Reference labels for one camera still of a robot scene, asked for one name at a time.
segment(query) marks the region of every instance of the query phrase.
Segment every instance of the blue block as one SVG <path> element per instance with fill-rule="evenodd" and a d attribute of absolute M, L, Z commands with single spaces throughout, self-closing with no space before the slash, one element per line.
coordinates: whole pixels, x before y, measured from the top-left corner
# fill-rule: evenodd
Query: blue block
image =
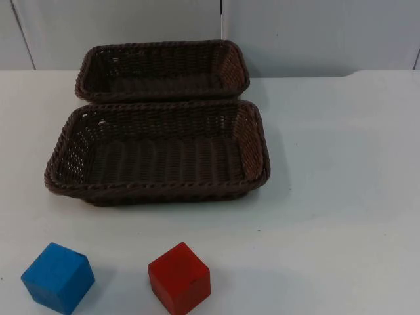
<path fill-rule="evenodd" d="M 50 243 L 20 277 L 35 302 L 70 315 L 95 282 L 87 257 Z"/>

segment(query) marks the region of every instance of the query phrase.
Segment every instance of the woven pattern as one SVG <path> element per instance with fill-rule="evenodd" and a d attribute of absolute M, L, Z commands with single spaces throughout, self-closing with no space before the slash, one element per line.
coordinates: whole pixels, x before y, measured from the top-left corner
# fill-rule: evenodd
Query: woven pattern
<path fill-rule="evenodd" d="M 92 103 L 239 96 L 249 74 L 231 41 L 165 42 L 92 48 L 75 93 Z"/>
<path fill-rule="evenodd" d="M 45 184 L 105 206 L 228 200 L 269 176 L 258 109 L 213 100 L 84 106 L 64 126 Z"/>

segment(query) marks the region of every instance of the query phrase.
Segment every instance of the red cube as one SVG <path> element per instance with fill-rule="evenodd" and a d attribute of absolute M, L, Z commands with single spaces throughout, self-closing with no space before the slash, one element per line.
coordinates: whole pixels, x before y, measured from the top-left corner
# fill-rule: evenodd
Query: red cube
<path fill-rule="evenodd" d="M 210 295 L 210 270 L 184 243 L 151 262 L 152 290 L 172 315 L 185 315 Z"/>

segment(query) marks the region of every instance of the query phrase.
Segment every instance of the white wall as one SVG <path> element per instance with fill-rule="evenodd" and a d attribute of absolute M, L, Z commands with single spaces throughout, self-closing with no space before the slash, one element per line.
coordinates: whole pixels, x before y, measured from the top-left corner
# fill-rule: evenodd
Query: white wall
<path fill-rule="evenodd" d="M 216 39 L 220 0 L 14 0 L 37 69 L 79 69 L 110 43 Z"/>
<path fill-rule="evenodd" d="M 29 70 L 32 63 L 9 0 L 0 0 L 0 70 Z"/>
<path fill-rule="evenodd" d="M 413 69 L 419 0 L 224 0 L 224 36 L 254 76 Z"/>

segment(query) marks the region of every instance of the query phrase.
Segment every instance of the wooden block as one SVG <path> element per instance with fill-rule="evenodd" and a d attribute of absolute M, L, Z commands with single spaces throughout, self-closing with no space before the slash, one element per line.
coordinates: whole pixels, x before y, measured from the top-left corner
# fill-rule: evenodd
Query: wooden block
<path fill-rule="evenodd" d="M 184 242 L 151 262 L 148 271 L 153 292 L 172 315 L 187 314 L 210 295 L 210 270 Z"/>
<path fill-rule="evenodd" d="M 21 277 L 35 302 L 69 315 L 95 282 L 87 257 L 50 243 Z"/>

